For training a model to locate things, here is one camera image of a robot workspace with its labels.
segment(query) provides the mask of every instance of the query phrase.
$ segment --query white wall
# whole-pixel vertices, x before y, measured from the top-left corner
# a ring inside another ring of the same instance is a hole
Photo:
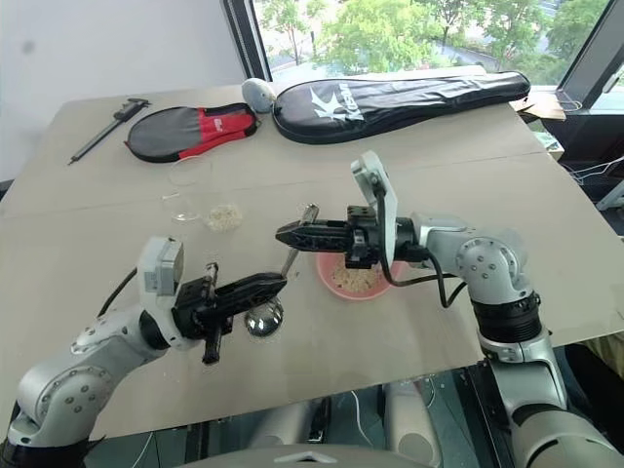
[[[2,0],[0,32],[0,181],[68,100],[245,79],[220,0]]]

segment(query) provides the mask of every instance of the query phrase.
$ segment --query rice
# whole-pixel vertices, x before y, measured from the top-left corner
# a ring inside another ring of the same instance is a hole
[[[208,225],[215,232],[234,229],[243,222],[243,215],[235,205],[219,205],[208,215]]]
[[[365,293],[377,286],[381,279],[381,270],[379,265],[370,270],[347,269],[341,260],[333,268],[331,279],[337,287],[349,293]]]

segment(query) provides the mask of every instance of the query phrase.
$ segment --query table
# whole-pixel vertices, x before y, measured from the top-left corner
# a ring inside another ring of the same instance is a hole
[[[148,98],[150,111],[221,105],[240,99],[240,89]],[[202,187],[206,200],[225,197],[244,215],[236,231],[215,234],[201,223],[172,224],[160,201],[172,190],[168,167],[130,155],[122,144],[128,126],[66,167],[121,101],[67,104],[0,204],[0,420],[8,420],[23,373],[94,319],[149,236],[184,240],[188,279],[214,258],[223,283],[277,270],[287,251],[274,232],[297,219],[305,203],[317,203],[321,217],[344,218],[348,204],[364,202],[349,163],[367,149],[382,158],[401,214],[458,215],[520,232],[555,344],[624,330],[621,242],[507,104],[329,146],[288,141],[264,117],[255,136],[206,156],[216,175]],[[170,351],[133,372],[102,412],[94,437],[260,410],[482,357],[466,295],[444,310],[433,284],[344,302],[316,278],[313,255],[302,254],[281,298],[286,318],[279,333],[257,342],[237,317],[217,366],[204,367],[198,347]],[[116,304],[136,300],[130,284]]]

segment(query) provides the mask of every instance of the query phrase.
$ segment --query logo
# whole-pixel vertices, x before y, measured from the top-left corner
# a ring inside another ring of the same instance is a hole
[[[344,122],[345,120],[362,120],[364,121],[364,117],[362,116],[362,112],[360,112],[360,108],[358,107],[358,103],[353,99],[353,95],[351,94],[351,90],[346,83],[341,83],[340,87],[340,95],[344,99],[344,105],[338,102],[335,93],[331,93],[331,99],[329,102],[325,102],[321,100],[320,97],[314,93],[314,90],[310,88],[310,95],[312,95],[312,103],[318,107],[319,109],[314,109],[316,115],[319,117],[329,117],[332,120],[340,120]],[[346,113],[336,113],[336,110],[344,109]]]

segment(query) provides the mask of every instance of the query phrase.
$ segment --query pink bowl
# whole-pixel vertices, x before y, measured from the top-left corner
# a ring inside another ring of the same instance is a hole
[[[349,292],[339,288],[332,279],[332,273],[339,261],[344,261],[344,253],[317,253],[316,254],[316,268],[319,272],[319,277],[325,286],[327,286],[332,293],[349,300],[369,300],[375,299],[380,295],[388,291],[392,286],[381,278],[374,288],[370,288],[365,292]],[[395,261],[390,267],[390,273],[393,278],[397,278],[403,271],[405,264],[401,261]]]

